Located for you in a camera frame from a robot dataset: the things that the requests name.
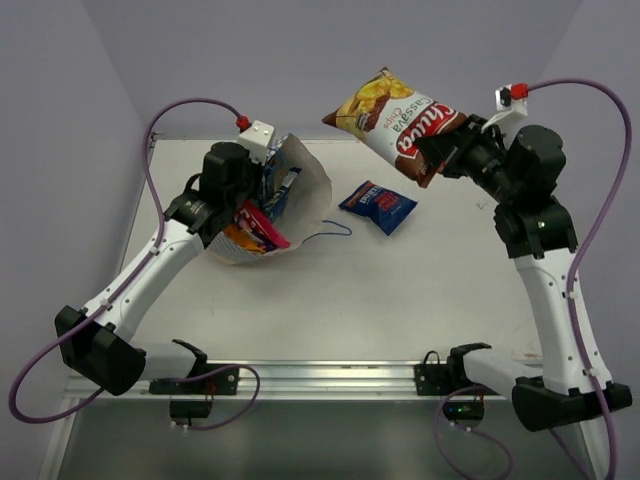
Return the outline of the blue white snack bag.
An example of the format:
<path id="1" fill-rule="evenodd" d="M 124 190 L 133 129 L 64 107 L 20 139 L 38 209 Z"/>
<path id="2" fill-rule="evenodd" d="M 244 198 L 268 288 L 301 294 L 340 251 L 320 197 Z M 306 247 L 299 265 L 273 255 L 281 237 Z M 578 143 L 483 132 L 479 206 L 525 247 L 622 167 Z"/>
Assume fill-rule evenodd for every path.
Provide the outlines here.
<path id="1" fill-rule="evenodd" d="M 258 193 L 259 208 L 268 220 L 275 221 L 282 215 L 301 172 L 301 167 L 286 159 L 281 145 L 270 148 Z"/>

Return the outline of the brown cassava chips bag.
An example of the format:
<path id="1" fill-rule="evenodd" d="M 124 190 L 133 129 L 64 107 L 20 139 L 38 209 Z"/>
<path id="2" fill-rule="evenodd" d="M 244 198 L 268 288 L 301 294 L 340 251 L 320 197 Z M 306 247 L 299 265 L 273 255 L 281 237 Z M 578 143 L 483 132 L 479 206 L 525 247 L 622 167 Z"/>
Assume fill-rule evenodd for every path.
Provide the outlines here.
<path id="1" fill-rule="evenodd" d="M 416 141 L 453 131 L 467 116 L 382 68 L 322 123 L 347 132 L 406 178 L 425 188 L 436 175 Z"/>

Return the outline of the blue patterned paper bag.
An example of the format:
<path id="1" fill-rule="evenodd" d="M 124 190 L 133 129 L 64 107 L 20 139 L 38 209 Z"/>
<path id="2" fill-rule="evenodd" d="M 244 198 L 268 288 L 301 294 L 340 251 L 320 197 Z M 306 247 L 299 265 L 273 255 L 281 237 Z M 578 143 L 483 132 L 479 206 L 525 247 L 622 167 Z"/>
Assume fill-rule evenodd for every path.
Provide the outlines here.
<path id="1" fill-rule="evenodd" d="M 332 202 L 331 180 L 321 162 L 295 135 L 289 133 L 279 138 L 273 147 L 279 145 L 286 159 L 302 168 L 291 187 L 286 208 L 274 221 L 275 228 L 290 242 L 290 247 L 255 254 L 240 248 L 221 233 L 208 247 L 216 260 L 227 265 L 247 264 L 293 252 L 305 241 L 323 234 Z"/>

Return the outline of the dark blue chip bag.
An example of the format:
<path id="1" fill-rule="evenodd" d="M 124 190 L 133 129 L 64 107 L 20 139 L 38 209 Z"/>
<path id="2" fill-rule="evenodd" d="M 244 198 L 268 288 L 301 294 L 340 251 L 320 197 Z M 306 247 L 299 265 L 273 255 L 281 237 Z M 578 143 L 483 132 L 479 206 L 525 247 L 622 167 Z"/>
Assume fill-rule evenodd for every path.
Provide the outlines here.
<path id="1" fill-rule="evenodd" d="M 340 204 L 341 210 L 370 219 L 390 236 L 418 203 L 393 190 L 365 181 Z"/>

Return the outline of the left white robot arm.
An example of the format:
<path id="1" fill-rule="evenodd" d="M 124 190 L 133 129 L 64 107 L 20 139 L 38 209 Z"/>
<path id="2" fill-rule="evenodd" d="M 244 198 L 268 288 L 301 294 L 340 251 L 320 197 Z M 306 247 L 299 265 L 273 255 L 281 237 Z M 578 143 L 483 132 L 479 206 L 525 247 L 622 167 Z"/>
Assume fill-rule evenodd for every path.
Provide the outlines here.
<path id="1" fill-rule="evenodd" d="M 208 379 L 205 354 L 193 345 L 133 341 L 141 321 L 177 274 L 228 227 L 243 201 L 257 195 L 268 150 L 217 142 L 183 192 L 160 214 L 151 240 L 81 309 L 64 307 L 54 325 L 64 364 L 118 396 L 142 380 L 173 380 L 185 392 Z"/>

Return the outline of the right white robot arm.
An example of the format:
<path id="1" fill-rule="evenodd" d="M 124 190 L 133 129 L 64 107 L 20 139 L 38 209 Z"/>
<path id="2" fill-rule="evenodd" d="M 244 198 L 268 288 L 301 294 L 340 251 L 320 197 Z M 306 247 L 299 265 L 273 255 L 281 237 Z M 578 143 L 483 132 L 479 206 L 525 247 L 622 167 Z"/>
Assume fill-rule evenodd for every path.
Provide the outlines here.
<path id="1" fill-rule="evenodd" d="M 445 369 L 449 387 L 464 393 L 479 384 L 509 399 L 531 432 L 631 406 L 629 387 L 612 379 L 598 352 L 573 266 L 573 221 L 553 195 L 566 165 L 561 137 L 528 125 L 506 146 L 498 127 L 471 116 L 416 146 L 438 173 L 467 177 L 496 201 L 495 229 L 524 284 L 542 351 L 534 369 L 486 343 L 454 347 Z"/>

